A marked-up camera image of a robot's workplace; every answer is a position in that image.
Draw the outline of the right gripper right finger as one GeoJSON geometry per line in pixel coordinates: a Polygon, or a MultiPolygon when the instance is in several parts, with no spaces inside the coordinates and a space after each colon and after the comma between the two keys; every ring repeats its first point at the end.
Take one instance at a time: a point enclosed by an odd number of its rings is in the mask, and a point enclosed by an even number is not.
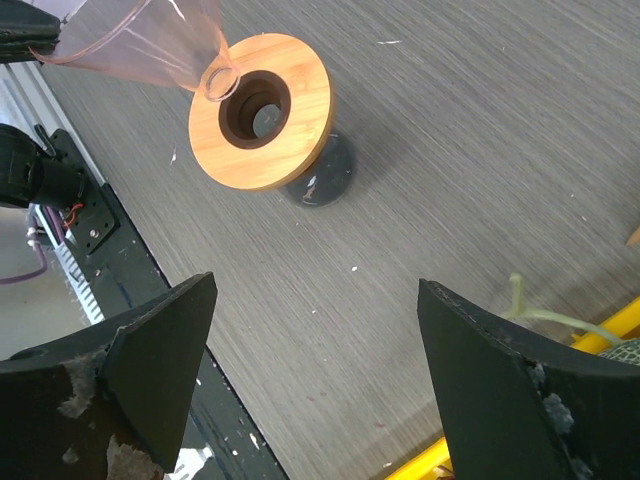
{"type": "Polygon", "coordinates": [[[417,315],[459,479],[635,479],[639,370],[419,283],[417,315]],[[571,420],[549,417],[556,394],[571,420]]]}

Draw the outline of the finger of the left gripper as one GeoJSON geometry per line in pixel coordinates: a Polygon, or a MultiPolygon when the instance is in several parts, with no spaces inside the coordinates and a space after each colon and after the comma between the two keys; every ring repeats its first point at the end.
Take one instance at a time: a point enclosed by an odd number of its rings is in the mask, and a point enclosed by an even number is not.
{"type": "Polygon", "coordinates": [[[61,22],[54,15],[19,0],[1,0],[1,62],[34,61],[35,53],[51,54],[58,43],[61,22]]]}

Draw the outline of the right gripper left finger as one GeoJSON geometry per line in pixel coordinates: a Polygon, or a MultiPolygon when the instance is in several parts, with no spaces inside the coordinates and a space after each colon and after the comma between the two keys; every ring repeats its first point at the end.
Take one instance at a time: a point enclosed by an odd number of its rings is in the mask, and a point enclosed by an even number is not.
{"type": "Polygon", "coordinates": [[[1,364],[5,479],[171,473],[217,299],[211,273],[1,364]]]}

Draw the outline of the pink glass dripper cone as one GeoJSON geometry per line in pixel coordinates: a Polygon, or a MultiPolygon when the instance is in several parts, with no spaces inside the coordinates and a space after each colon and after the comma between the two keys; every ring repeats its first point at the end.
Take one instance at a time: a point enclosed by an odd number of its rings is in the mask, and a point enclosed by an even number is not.
{"type": "Polygon", "coordinates": [[[202,93],[214,102],[237,88],[216,1],[62,1],[71,6],[43,63],[202,93]]]}

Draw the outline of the round wooden dripper stand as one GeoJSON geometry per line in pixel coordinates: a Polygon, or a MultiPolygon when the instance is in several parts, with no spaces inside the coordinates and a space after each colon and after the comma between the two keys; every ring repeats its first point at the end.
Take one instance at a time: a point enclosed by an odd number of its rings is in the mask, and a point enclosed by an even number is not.
{"type": "Polygon", "coordinates": [[[188,132],[199,166],[235,190],[264,191],[298,179],[319,159],[334,118],[325,64],[287,34],[246,38],[229,50],[240,76],[220,102],[197,93],[188,132]]]}

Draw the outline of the glass coffee carafe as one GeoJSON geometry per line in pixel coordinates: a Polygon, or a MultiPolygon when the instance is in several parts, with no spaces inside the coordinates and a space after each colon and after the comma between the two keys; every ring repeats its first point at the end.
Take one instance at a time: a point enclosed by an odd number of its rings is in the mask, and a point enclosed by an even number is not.
{"type": "Polygon", "coordinates": [[[356,156],[350,140],[334,131],[312,165],[279,192],[305,208],[325,207],[347,192],[355,172],[356,156]]]}

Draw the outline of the coffee filter paper pack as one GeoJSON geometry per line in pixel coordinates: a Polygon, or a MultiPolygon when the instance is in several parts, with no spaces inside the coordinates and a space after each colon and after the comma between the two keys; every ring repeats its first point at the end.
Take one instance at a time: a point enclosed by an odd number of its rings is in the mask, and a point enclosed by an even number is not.
{"type": "Polygon", "coordinates": [[[637,227],[636,230],[627,239],[626,245],[633,246],[639,243],[640,243],[640,227],[637,227]]]}

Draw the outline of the green netted melon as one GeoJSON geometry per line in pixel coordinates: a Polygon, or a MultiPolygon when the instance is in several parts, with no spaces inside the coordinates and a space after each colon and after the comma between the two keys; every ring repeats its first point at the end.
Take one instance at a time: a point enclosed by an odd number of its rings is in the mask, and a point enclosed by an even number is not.
{"type": "Polygon", "coordinates": [[[603,323],[595,325],[551,310],[528,306],[523,277],[513,273],[509,282],[512,289],[511,305],[501,314],[502,318],[510,321],[548,321],[571,327],[582,332],[581,335],[572,335],[572,348],[620,363],[639,365],[639,298],[603,323]]]}

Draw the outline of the yellow plastic fruit tray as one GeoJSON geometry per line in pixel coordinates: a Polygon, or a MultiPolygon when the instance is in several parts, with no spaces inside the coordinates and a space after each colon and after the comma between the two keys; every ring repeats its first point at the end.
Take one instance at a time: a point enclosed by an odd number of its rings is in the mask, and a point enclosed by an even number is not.
{"type": "MultiPolygon", "coordinates": [[[[613,334],[623,341],[639,339],[639,298],[634,299],[626,307],[613,314],[600,324],[607,334],[613,334]]],[[[606,340],[598,333],[587,333],[586,328],[582,335],[573,334],[572,348],[599,355],[612,348],[610,340],[606,340]]],[[[571,420],[572,414],[565,409],[565,404],[556,394],[549,394],[544,399],[544,406],[549,417],[560,421],[571,420]]],[[[446,438],[441,436],[428,449],[419,455],[415,455],[410,461],[399,467],[387,479],[455,479],[455,473],[450,459],[446,438]]]]}

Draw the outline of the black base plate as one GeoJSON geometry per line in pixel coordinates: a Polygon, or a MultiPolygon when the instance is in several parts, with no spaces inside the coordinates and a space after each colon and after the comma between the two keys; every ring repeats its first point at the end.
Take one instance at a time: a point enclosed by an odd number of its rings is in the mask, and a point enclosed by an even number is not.
{"type": "MultiPolygon", "coordinates": [[[[81,200],[63,214],[65,244],[90,280],[104,319],[167,299],[171,286],[111,186],[98,183],[66,131],[55,130],[50,140],[62,162],[86,177],[81,200]]],[[[208,448],[212,455],[195,478],[285,478],[209,348],[202,349],[198,364],[184,415],[183,446],[208,448]]]]}

